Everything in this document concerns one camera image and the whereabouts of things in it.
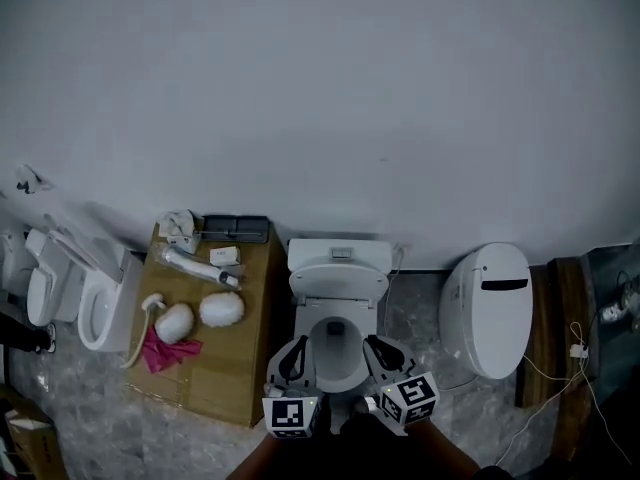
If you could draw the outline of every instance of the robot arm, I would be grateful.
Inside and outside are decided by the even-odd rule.
[[[440,400],[431,372],[417,364],[408,347],[384,336],[369,335],[364,357],[379,392],[378,406],[400,425],[428,418]]]
[[[287,343],[269,361],[265,398],[267,430],[277,438],[311,437],[324,393],[316,388],[313,348],[307,336]]]

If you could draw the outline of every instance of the marble floor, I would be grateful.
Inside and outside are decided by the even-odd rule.
[[[389,335],[412,348],[441,389],[473,377],[440,345],[437,307],[445,279],[440,273],[397,276],[387,314]],[[130,391],[118,368],[122,362],[120,355],[83,348],[75,325],[58,326],[53,355],[10,353],[10,380],[55,421],[72,479],[225,478],[265,435],[262,422],[243,429]],[[515,408],[514,393],[515,375],[477,379],[442,392],[432,421],[481,466],[493,464],[535,411]],[[521,475],[540,465],[551,447],[556,415],[557,404],[549,404],[502,466]]]

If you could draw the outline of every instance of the pink cloth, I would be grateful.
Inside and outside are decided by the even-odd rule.
[[[156,328],[149,326],[147,335],[142,345],[142,357],[147,361],[151,373],[166,370],[175,363],[182,363],[182,359],[188,356],[197,356],[202,349],[199,341],[180,341],[175,345],[167,345],[158,338]]]

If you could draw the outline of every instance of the white wall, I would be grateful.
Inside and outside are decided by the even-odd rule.
[[[640,228],[640,0],[0,0],[0,189],[532,262]],[[17,162],[57,186],[12,187]]]

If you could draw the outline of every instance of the toilet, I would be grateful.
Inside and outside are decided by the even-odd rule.
[[[73,322],[80,307],[84,271],[37,229],[29,231],[26,249],[37,261],[27,293],[29,321],[39,327],[52,320]]]
[[[98,352],[128,350],[142,261],[113,240],[89,239],[69,222],[45,219],[51,240],[85,273],[78,310],[82,343]]]
[[[367,377],[362,342],[377,331],[391,245],[368,240],[292,239],[289,285],[298,299],[295,335],[309,337],[317,387],[341,393]]]
[[[440,299],[440,339],[470,371],[503,379],[522,360],[533,315],[529,264],[510,244],[488,244],[463,259]]]
[[[0,288],[16,297],[26,297],[29,291],[31,272],[38,263],[27,251],[26,240],[21,229],[17,227],[3,229],[0,233],[0,241],[2,241]]]

